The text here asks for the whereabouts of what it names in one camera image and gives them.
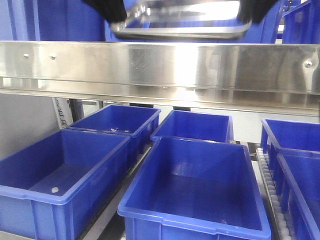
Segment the metal frame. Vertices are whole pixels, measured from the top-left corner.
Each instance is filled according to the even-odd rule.
[[[318,116],[320,45],[0,41],[0,93]]]

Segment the plastic crate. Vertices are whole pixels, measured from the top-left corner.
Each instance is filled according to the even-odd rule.
[[[130,168],[137,161],[138,155],[144,152],[151,133],[158,127],[160,112],[157,108],[108,105],[67,128],[129,136]]]
[[[122,198],[127,240],[270,240],[248,149],[162,137]]]
[[[234,139],[232,117],[173,110],[154,131],[151,139],[155,141],[162,136],[228,143]]]
[[[2,0],[0,40],[105,41],[105,20],[81,0]]]
[[[269,155],[276,193],[280,194],[283,175],[277,154],[294,154],[320,158],[320,124],[298,121],[262,119],[261,147]]]
[[[127,173],[129,137],[60,130],[0,161],[0,230],[74,240]]]
[[[285,44],[320,44],[320,1],[307,0],[283,14]]]
[[[137,0],[124,0],[125,9],[129,10]],[[197,42],[197,43],[251,43],[251,44],[274,44],[277,39],[277,32],[280,23],[280,19],[283,12],[285,0],[279,0],[270,9],[268,14],[262,20],[260,24],[252,24],[248,29],[244,37],[236,40],[216,40],[216,39],[206,39],[206,40],[161,40],[161,42]],[[159,42],[159,40],[130,40],[130,39],[119,39],[109,28],[109,24],[105,23],[105,40],[109,42]]]
[[[34,33],[30,36],[32,30],[26,23],[25,12],[23,1],[0,1],[0,41],[34,40]]]
[[[284,175],[281,207],[295,240],[320,239],[320,159],[278,155]]]

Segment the black glove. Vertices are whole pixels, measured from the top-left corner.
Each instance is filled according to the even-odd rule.
[[[127,12],[123,0],[82,0],[104,17],[108,23],[126,20]]]
[[[279,0],[240,0],[237,19],[244,23],[252,19],[253,23],[259,24],[277,1]]]

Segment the metal tray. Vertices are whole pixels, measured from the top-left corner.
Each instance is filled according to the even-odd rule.
[[[240,9],[240,0],[139,1],[110,29],[120,39],[236,39],[251,25]]]

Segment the bolt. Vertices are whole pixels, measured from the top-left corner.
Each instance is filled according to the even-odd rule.
[[[311,67],[312,67],[312,61],[306,61],[306,62],[304,63],[304,66],[305,66],[306,68],[311,68]]]

